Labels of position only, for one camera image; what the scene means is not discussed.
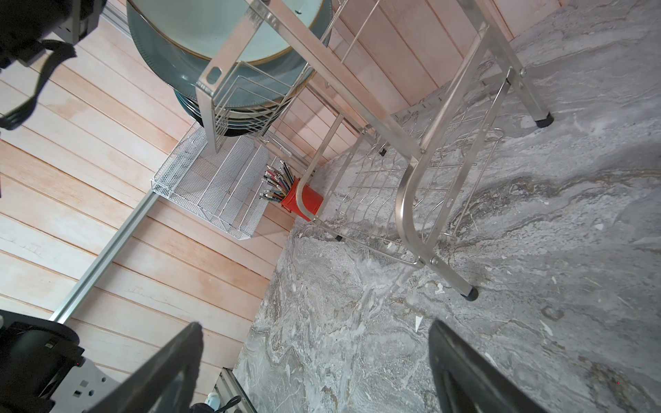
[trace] red pencil holder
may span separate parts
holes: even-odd
[[[299,180],[300,179],[298,178],[294,179],[289,194],[287,194],[285,199],[283,199],[282,202],[280,202],[280,205],[282,205],[282,207],[287,211],[294,212],[296,215],[300,216],[304,220],[310,221],[310,218],[306,217],[301,212],[301,210],[298,209],[298,205],[296,205],[296,188],[298,187]],[[316,215],[317,211],[319,211],[319,207],[321,207],[322,202],[324,202],[324,197],[319,195],[317,191],[315,191],[314,189],[310,188],[310,185],[305,184],[305,186],[303,187],[303,205],[305,205],[307,210]]]

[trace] black rubber foot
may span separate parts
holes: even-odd
[[[538,128],[546,128],[548,125],[553,123],[553,115],[549,112],[549,114],[546,116],[546,119],[542,120],[536,120],[535,123],[537,124]]]
[[[461,294],[462,297],[464,297],[467,301],[475,301],[477,300],[477,296],[479,294],[477,293],[477,288],[473,287],[471,289],[471,292],[468,293],[468,295]]]

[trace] wire mesh shelf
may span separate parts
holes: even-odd
[[[249,136],[228,137],[218,153],[205,150],[194,124],[151,181],[152,190],[237,239],[250,238],[268,201],[259,197],[267,164],[277,157]]]
[[[455,115],[445,132],[442,141],[445,145],[436,149],[429,162],[420,185],[416,190],[413,205],[415,229],[418,236],[426,242],[440,212],[440,206],[446,202],[449,189],[457,180],[459,170],[466,161],[466,154],[480,128],[486,108],[493,102],[492,95],[483,87],[465,97],[465,104]],[[427,131],[430,118],[418,119],[418,114],[404,124],[411,139],[420,143]],[[492,129],[487,133],[487,143],[491,143],[488,155],[479,161],[482,168],[474,170],[467,183],[473,184],[468,195],[460,194],[464,202],[456,203],[452,214],[458,219],[452,220],[451,227],[441,232],[445,238],[455,239],[456,230],[463,219],[463,206],[470,203],[475,189],[498,142],[504,137],[501,129]],[[384,141],[363,147],[356,151],[345,172],[345,179],[340,181],[333,191],[324,214],[324,222],[336,233],[351,241],[368,247],[374,252],[389,256],[410,265],[418,264],[414,255],[402,242],[395,223],[395,198],[408,160],[399,152],[387,149]]]

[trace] light blue plate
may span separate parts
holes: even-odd
[[[321,38],[331,23],[331,0],[324,0],[317,20],[310,30]],[[195,82],[209,61],[193,56],[162,37],[131,5],[126,4],[131,36],[142,58],[148,66],[168,85],[184,96],[196,101]],[[294,50],[257,68],[287,85],[292,85],[305,67],[305,60]],[[255,85],[245,79],[258,83]],[[226,85],[236,81],[246,90],[236,90],[225,105],[228,108],[248,108],[251,106],[273,106],[289,87],[263,74],[241,65],[227,80]]]

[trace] gray marble surface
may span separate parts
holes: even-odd
[[[556,120],[508,97],[472,216],[439,244],[477,301],[298,220],[234,370],[258,411],[439,411],[436,318],[550,412],[661,411],[660,21],[658,0],[581,0],[514,40]]]

